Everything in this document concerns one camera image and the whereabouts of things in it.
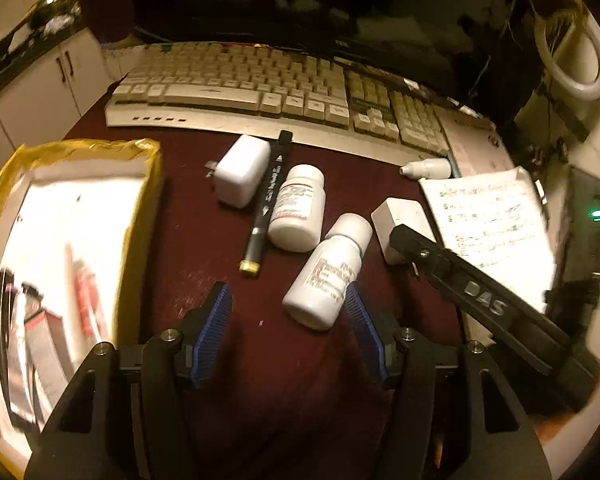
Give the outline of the white red striped box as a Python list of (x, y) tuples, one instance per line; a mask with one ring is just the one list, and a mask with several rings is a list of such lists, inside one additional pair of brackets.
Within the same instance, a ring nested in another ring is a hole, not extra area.
[(74, 373), (62, 319), (45, 309), (24, 322), (26, 344), (44, 396), (52, 408)]

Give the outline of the packaged pink item blister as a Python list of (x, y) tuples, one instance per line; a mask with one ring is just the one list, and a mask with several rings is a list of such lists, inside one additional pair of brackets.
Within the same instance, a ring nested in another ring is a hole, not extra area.
[(108, 330), (94, 273), (82, 260), (76, 260), (72, 280), (84, 337), (93, 344), (105, 340)]

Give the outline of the small white plug cube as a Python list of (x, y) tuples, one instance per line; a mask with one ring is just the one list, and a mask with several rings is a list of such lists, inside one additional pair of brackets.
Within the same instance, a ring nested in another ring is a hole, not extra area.
[(390, 234), (396, 226), (404, 224), (432, 242), (436, 240), (424, 208), (416, 200), (388, 197), (370, 214), (370, 218), (382, 255), (389, 266), (405, 262), (405, 259), (389, 244)]

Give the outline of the white pill bottle green label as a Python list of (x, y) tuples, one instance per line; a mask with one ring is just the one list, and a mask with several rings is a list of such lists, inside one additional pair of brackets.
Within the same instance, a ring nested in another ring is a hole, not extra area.
[(362, 269), (373, 228), (359, 214), (342, 214), (316, 246), (283, 298), (286, 312), (310, 330), (329, 330)]

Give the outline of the black marker pen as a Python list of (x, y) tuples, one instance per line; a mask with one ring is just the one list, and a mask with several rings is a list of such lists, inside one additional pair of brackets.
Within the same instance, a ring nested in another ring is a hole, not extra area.
[(245, 250), (239, 263), (239, 273), (247, 278), (259, 275), (263, 254), (268, 240), (270, 225), (277, 195), (288, 172), (288, 155), (292, 147), (292, 132), (282, 130), (273, 144), (268, 168), (254, 207), (253, 222)]

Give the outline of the white pill bottle red label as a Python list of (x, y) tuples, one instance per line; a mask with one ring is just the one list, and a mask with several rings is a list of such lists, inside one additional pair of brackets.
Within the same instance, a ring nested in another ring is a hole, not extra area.
[(268, 239), (286, 252), (310, 252), (322, 238), (326, 193), (324, 174), (312, 165), (288, 171), (273, 209)]

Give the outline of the white power adapter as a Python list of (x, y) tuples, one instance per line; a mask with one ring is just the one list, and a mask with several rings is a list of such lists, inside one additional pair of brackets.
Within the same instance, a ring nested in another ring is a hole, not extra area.
[(218, 162), (206, 162), (216, 198), (234, 208), (247, 206), (257, 192), (270, 156), (268, 141), (243, 134)]

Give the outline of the white lined notebook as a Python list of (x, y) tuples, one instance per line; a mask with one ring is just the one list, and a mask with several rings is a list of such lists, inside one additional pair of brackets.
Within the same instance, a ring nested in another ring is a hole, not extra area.
[(556, 264), (528, 172), (517, 167), (419, 184), (444, 247), (543, 313)]

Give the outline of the black device green light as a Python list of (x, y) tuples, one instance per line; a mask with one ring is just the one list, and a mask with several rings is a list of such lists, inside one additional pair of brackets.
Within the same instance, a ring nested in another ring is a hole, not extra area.
[(558, 259), (555, 322), (574, 333), (600, 300), (600, 178), (571, 166)]

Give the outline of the small white dropper bottle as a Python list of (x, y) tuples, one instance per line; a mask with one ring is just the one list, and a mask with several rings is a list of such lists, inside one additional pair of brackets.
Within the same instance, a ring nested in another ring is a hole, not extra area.
[(407, 179), (449, 179), (452, 174), (452, 167), (446, 158), (428, 158), (409, 162), (400, 168), (400, 175)]

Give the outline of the yellow taped foam tray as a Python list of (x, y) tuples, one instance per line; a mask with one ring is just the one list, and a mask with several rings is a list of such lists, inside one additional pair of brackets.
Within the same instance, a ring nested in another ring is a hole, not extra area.
[[(81, 330), (72, 264), (94, 273), (108, 336), (134, 344), (148, 252), (163, 188), (162, 151), (150, 139), (79, 139), (17, 148), (0, 170), (0, 273), (9, 270), (64, 324), (73, 367), (93, 343)], [(0, 467), (20, 479), (32, 445), (9, 419), (0, 375)]]

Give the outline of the beige computer keyboard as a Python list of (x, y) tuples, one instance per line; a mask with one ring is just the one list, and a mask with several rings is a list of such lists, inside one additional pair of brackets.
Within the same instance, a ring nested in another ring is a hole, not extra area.
[(434, 107), (343, 58), (264, 44), (144, 47), (106, 106), (110, 127), (249, 134), (403, 165), (449, 155)]

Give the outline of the monitor with maroon cloth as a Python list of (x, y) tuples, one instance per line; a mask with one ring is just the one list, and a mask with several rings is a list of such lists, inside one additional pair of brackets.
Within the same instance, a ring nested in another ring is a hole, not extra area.
[(524, 88), (538, 72), (521, 0), (78, 0), (103, 42), (238, 40), (352, 55), (453, 94)]

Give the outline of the lower kitchen cabinets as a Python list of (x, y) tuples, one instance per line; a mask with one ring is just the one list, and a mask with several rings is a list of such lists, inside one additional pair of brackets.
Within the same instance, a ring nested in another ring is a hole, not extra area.
[(34, 61), (0, 91), (0, 170), (22, 144), (61, 140), (113, 82), (87, 29)]

